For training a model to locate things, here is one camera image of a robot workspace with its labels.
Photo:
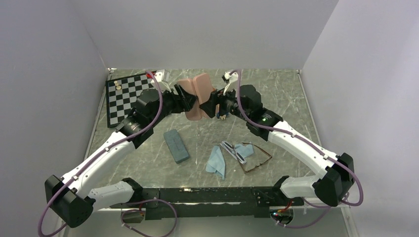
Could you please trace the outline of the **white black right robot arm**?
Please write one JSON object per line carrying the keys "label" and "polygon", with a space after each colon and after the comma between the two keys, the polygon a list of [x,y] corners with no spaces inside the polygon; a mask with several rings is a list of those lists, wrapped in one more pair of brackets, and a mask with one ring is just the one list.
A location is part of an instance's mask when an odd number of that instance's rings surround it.
{"label": "white black right robot arm", "polygon": [[240,86],[238,95],[235,90],[204,85],[197,86],[196,94],[200,108],[210,118],[230,114],[246,120],[252,134],[285,149],[314,172],[313,176],[279,179],[272,193],[278,205],[285,205],[292,198],[313,197],[336,207],[345,202],[353,184],[359,184],[350,155],[330,152],[297,132],[280,115],[264,108],[254,86]]}

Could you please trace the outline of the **pink glasses case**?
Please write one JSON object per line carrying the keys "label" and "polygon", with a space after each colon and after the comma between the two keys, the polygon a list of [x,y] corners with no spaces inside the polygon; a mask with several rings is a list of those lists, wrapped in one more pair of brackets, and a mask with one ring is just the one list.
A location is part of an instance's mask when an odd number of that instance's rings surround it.
{"label": "pink glasses case", "polygon": [[215,91],[208,73],[202,73],[194,78],[180,79],[177,82],[186,92],[197,97],[192,109],[185,113],[188,120],[197,121],[210,116],[200,109],[200,105],[207,102],[210,94]]}

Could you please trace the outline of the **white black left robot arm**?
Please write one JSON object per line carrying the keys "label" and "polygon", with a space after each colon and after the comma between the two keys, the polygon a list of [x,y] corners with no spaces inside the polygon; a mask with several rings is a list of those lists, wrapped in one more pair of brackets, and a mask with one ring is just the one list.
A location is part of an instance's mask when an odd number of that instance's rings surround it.
{"label": "white black left robot arm", "polygon": [[94,186],[115,163],[139,148],[162,119],[171,114],[199,114],[199,98],[193,82],[188,80],[179,81],[174,89],[153,86],[143,90],[128,116],[99,149],[62,177],[52,175],[45,181],[49,208],[68,227],[75,228],[102,208],[118,203],[138,206],[143,188],[131,178],[102,188]]}

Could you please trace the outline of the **light blue cleaning cloth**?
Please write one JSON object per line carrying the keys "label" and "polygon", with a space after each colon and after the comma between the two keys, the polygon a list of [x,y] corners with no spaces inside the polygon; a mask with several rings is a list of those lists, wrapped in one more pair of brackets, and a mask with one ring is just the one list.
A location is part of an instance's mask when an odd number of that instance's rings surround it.
{"label": "light blue cleaning cloth", "polygon": [[225,160],[220,146],[214,146],[206,165],[206,172],[214,173],[225,180]]}

